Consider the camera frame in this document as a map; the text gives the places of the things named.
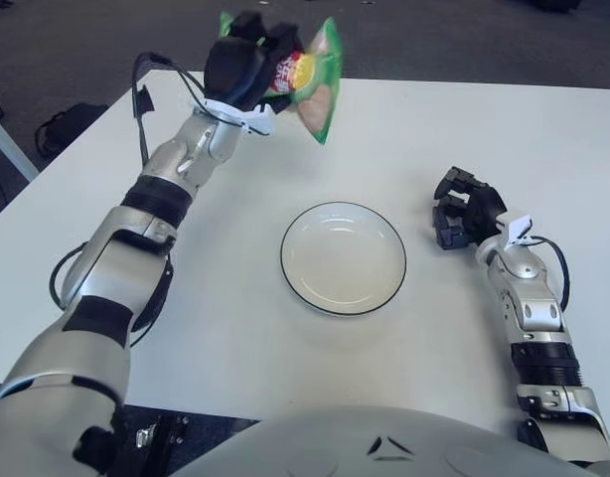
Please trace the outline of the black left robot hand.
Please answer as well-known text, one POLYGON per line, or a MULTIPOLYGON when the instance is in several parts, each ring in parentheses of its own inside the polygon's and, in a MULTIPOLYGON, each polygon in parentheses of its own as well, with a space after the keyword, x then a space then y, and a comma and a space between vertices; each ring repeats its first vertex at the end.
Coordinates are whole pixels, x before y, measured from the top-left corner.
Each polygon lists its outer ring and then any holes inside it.
POLYGON ((250 111, 270 89, 279 64, 304 50, 299 27, 280 22, 267 28, 257 11, 222 13, 221 21, 204 68, 205 97, 250 111))

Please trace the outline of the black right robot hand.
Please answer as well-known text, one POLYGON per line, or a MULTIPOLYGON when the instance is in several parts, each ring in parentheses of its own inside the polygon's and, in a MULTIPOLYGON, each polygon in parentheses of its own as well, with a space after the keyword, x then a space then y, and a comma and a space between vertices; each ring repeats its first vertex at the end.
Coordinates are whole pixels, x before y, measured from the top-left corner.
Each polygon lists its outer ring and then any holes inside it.
POLYGON ((495 188, 458 167, 451 167, 435 189, 432 224, 444 250, 480 245, 500 233, 497 217, 507 207, 495 188))

